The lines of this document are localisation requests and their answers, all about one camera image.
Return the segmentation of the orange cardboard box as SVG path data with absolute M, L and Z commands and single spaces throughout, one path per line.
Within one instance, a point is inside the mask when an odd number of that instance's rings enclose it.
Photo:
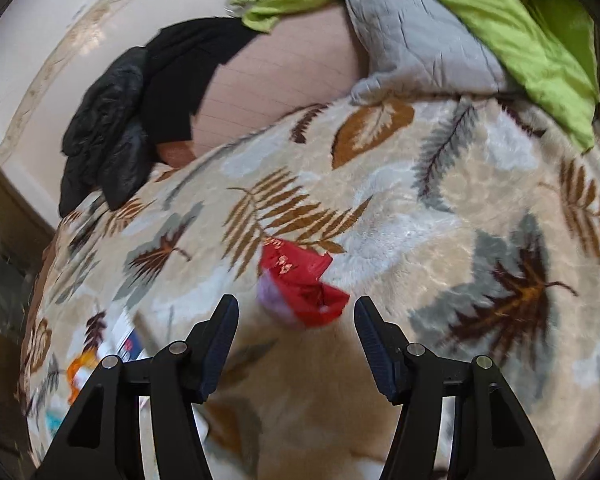
M 83 351 L 70 363 L 66 370 L 67 382 L 70 387 L 69 405 L 76 400 L 98 363 L 97 351 L 93 348 Z

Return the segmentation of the red snack wrapper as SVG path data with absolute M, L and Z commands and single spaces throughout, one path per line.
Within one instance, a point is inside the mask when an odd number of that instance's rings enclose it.
M 289 240 L 269 237 L 263 244 L 259 278 L 264 271 L 271 273 L 302 325 L 298 330 L 319 328 L 336 321 L 349 302 L 346 292 L 322 281 L 331 263 L 331 255 L 320 255 Z

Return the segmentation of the teal snack packet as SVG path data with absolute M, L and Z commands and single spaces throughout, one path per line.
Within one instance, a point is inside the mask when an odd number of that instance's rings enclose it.
M 46 428 L 52 438 L 56 436 L 67 412 L 68 410 L 64 406 L 60 408 L 52 406 L 45 411 Z

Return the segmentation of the blue white medicine box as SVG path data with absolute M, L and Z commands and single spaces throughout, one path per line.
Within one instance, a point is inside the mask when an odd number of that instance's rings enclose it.
M 142 360 L 149 356 L 140 339 L 140 331 L 126 311 L 122 311 L 112 327 L 106 330 L 105 338 L 97 350 L 99 359 L 110 354 L 115 354 L 122 362 Z

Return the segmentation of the leaf-patterned plush blanket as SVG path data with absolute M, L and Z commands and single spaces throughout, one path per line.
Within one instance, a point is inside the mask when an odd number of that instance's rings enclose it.
M 332 256 L 324 283 L 367 296 L 439 356 L 490 356 L 559 479 L 600 450 L 600 149 L 504 99 L 317 105 L 182 169 L 118 210 L 93 192 L 59 223 L 32 302 L 21 391 L 31 454 L 67 410 L 66 370 L 129 313 L 149 353 L 225 294 L 239 326 L 197 413 L 218 479 L 375 479 L 399 411 L 353 310 L 287 327 L 257 295 L 269 237 Z

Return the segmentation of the purple crumpled ball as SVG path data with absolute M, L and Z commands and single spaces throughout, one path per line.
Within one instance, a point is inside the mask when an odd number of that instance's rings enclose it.
M 275 321 L 287 327 L 302 327 L 294 311 L 291 310 L 290 305 L 287 304 L 283 294 L 274 283 L 270 272 L 264 271 L 258 279 L 257 295 L 263 310 Z

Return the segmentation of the wooden glass cabinet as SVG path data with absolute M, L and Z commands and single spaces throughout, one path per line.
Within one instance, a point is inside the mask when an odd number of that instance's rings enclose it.
M 35 274 L 52 230 L 0 168 L 0 457 L 27 461 L 26 423 L 17 399 L 20 344 Z

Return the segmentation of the black puffer jacket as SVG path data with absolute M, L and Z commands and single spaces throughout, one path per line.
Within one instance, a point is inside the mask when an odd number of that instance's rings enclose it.
M 147 181 L 152 147 L 137 116 L 147 50 L 120 55 L 88 88 L 62 138 L 66 156 L 58 214 L 68 217 L 91 192 L 102 191 L 110 210 L 125 205 Z

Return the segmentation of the black sweater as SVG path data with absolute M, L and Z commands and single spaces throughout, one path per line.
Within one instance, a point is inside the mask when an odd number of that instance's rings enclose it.
M 140 119 L 155 144 L 189 141 L 189 119 L 216 69 L 258 36 L 239 18 L 196 18 L 161 29 L 145 49 Z

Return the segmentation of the grey quilted pillow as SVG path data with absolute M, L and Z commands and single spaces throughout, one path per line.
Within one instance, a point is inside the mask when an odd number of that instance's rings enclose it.
M 367 77 L 351 89 L 355 103 L 521 92 L 496 56 L 437 0 L 346 0 L 346 6 L 370 61 Z

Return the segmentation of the green quilted blanket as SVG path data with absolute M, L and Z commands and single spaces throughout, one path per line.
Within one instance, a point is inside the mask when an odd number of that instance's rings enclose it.
M 481 40 L 533 102 L 552 116 L 572 145 L 594 146 L 600 102 L 594 21 L 579 0 L 438 0 Z M 230 0 L 242 21 L 270 32 L 286 14 L 332 0 Z

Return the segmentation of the brown sofa bed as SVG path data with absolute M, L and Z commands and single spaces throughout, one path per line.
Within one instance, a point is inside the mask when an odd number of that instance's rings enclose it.
M 215 70 L 188 116 L 188 136 L 159 143 L 158 159 L 181 168 L 295 110 L 347 96 L 366 73 L 366 51 L 342 3 L 287 16 Z

